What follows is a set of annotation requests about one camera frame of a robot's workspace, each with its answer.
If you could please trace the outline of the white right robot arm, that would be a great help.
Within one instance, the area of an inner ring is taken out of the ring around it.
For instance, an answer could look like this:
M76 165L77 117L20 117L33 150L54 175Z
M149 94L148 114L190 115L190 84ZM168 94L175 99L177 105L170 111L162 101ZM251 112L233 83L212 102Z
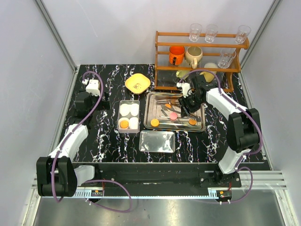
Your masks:
M235 102L222 90L219 81L207 82L204 75L193 77L190 83L180 79L176 86L182 91L182 97L179 98L182 117L190 116L206 102L227 118L228 148L217 164L212 180L221 187L228 185L235 178L243 158L261 150L259 112Z

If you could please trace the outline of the orange sandwich cookie top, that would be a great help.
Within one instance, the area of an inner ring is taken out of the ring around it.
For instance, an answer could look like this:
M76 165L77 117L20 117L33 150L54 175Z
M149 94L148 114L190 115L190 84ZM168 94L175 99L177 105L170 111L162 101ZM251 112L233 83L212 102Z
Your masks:
M127 129L129 127L129 121L122 120L122 121L120 121L119 125L122 129Z

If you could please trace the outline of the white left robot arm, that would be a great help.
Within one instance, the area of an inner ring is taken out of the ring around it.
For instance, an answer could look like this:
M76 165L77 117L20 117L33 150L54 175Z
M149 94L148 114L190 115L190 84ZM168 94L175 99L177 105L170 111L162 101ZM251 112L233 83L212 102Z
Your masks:
M72 124L67 133L47 157L40 157L36 162L37 188L40 196L72 197L78 186L84 182L91 186L100 184L102 178L92 165L73 167L72 160L91 129L92 109L109 110L109 93L104 92L101 101L97 96L81 91L75 99L75 110L71 117Z

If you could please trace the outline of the pink sandwich cookie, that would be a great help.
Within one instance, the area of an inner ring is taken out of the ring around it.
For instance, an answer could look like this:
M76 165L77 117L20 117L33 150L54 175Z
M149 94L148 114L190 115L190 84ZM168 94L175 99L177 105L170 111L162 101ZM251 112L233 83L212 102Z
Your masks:
M177 116L177 113L171 112L170 115L169 115L169 117L170 117L170 120L173 120L173 121L174 121L174 120L177 119L178 116Z

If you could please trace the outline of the metal tongs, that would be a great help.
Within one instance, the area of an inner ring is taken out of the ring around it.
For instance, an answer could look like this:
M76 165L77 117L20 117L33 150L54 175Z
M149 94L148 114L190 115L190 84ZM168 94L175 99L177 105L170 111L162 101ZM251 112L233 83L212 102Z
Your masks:
M163 104L163 105L161 105L161 109L166 111L166 112L170 112L170 113L175 112L175 113L177 113L178 118L189 118L189 116L181 116L181 112L175 110L174 108L172 108L172 106L171 106L171 109L169 109L169 108L165 107L165 104Z

